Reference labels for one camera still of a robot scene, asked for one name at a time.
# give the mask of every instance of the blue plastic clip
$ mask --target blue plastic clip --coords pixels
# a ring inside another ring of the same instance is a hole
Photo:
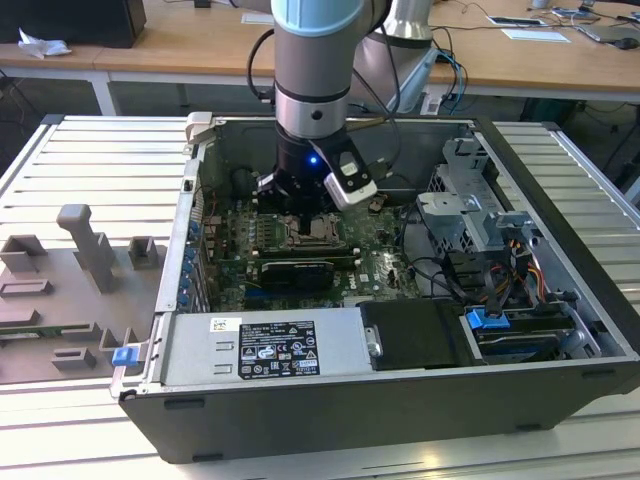
[[[135,367],[138,365],[140,347],[119,347],[113,352],[111,364],[114,367]]]
[[[477,328],[509,328],[511,326],[504,313],[499,317],[489,317],[484,308],[474,308],[467,313],[467,321],[472,330]]]

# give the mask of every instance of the warning label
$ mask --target warning label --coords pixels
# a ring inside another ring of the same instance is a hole
[[[239,354],[243,380],[320,375],[313,322],[241,324]]]

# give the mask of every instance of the desk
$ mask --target desk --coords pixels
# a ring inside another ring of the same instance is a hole
[[[529,0],[478,0],[490,14],[528,17]],[[576,0],[556,5],[575,7]],[[0,67],[14,77],[86,80],[92,83],[105,115],[119,108],[111,82],[244,85],[246,59],[265,25],[241,23],[242,11],[223,5],[194,9],[191,2],[145,0],[147,25],[132,49],[71,46],[73,54],[38,60],[16,45],[0,45]],[[483,12],[454,1],[434,5],[432,25],[492,26]],[[608,15],[628,14],[633,7],[597,4]],[[611,23],[603,19],[601,24]],[[639,50],[621,51],[600,45],[569,28],[561,29],[572,43],[510,40],[498,29],[451,30],[454,50],[469,72],[467,93],[576,100],[640,102]],[[443,31],[436,32],[443,48]],[[273,44],[267,42],[255,63],[256,83],[269,85],[273,75]],[[436,65],[428,91],[447,89],[452,81],[447,65]]]

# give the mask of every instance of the slotted metal surface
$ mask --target slotted metal surface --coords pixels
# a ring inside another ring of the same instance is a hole
[[[45,248],[71,247],[56,224],[68,203],[91,207],[111,245],[151,235],[168,244],[185,162],[185,119],[67,116],[47,127],[0,198],[0,242],[35,234]]]
[[[640,215],[562,134],[542,125],[496,123],[549,198],[564,214],[611,279],[640,311]],[[545,139],[537,148],[531,138]],[[549,155],[547,146],[563,153]],[[504,178],[498,179],[516,209],[524,205]]]
[[[149,124],[157,129],[178,130],[182,128],[182,121],[175,118],[68,117],[57,130],[86,131],[95,128],[116,131],[126,125],[126,131],[129,132],[148,131]],[[520,128],[526,136],[549,135],[544,128],[533,124],[524,127],[502,124],[500,128],[510,136],[517,136]],[[75,183],[77,177],[67,180],[73,183],[74,188],[64,188],[62,178],[49,178],[60,182],[49,184],[34,183],[35,180],[44,181],[46,178],[18,178],[15,185],[11,184],[11,188],[0,198],[0,208],[5,213],[10,210],[7,206],[30,209],[33,218],[17,223],[4,220],[2,224],[19,225],[26,233],[33,233],[30,229],[38,226],[53,232],[51,227],[55,226],[55,217],[49,219],[54,213],[51,208],[82,202],[93,207],[94,220],[99,225],[98,228],[94,225],[96,231],[113,224],[111,232],[114,234],[118,234],[121,228],[133,225],[139,225],[141,230],[149,232],[148,228],[155,222],[145,222],[144,219],[161,213],[159,224],[166,223],[165,216],[170,212],[164,209],[172,207],[180,185],[179,179],[157,177],[150,173],[146,177],[134,178],[133,183],[123,183],[129,180],[127,177],[107,181],[109,166],[180,165],[184,163],[182,158],[181,150],[128,155],[113,152],[94,152],[91,155],[34,152],[25,164],[105,165],[105,173],[91,177],[92,183],[84,182],[84,188],[82,183]],[[532,154],[525,158],[530,165],[544,166],[554,159],[553,165],[576,164],[566,152],[558,156]],[[22,189],[14,188],[16,185],[22,185]],[[31,190],[24,190],[25,185]],[[547,193],[566,210],[564,213],[581,213],[580,205],[583,204],[589,207],[588,212],[616,214],[618,211],[615,209],[619,210],[604,190],[593,185],[571,189],[562,186],[547,188]],[[518,199],[513,198],[513,194],[511,198],[517,205]],[[37,214],[39,216],[34,216],[37,209],[32,207],[44,208]],[[34,218],[46,221],[38,223]],[[625,259],[635,251],[629,250],[629,246],[640,249],[640,237],[635,229],[616,232],[596,229],[581,233],[581,236],[594,254],[611,267],[626,264]],[[68,240],[47,240],[44,243],[49,248],[55,248],[65,242]],[[627,298],[640,297],[640,281],[620,285],[623,292],[628,294]],[[80,381],[76,382],[73,389],[65,390],[59,384],[57,387],[42,385],[35,389],[23,386],[21,392],[12,393],[3,392],[6,388],[0,386],[0,477],[3,480],[75,480],[106,476],[185,480],[577,480],[640,476],[640,436],[637,434],[640,431],[640,390],[629,395],[601,398],[550,431],[198,465],[170,465],[157,456],[149,441],[110,398],[107,386],[106,380]],[[389,408],[400,407],[390,404]],[[286,415],[286,408],[265,414]],[[371,425],[363,424],[363,428],[376,428],[375,421]],[[313,432],[305,429],[304,419],[301,419],[299,432],[279,434],[312,435]]]

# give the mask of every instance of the laptop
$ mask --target laptop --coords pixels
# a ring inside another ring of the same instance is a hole
[[[640,42],[640,30],[633,27],[607,27],[604,25],[576,25],[576,30],[600,43],[613,43],[623,38],[635,38]]]

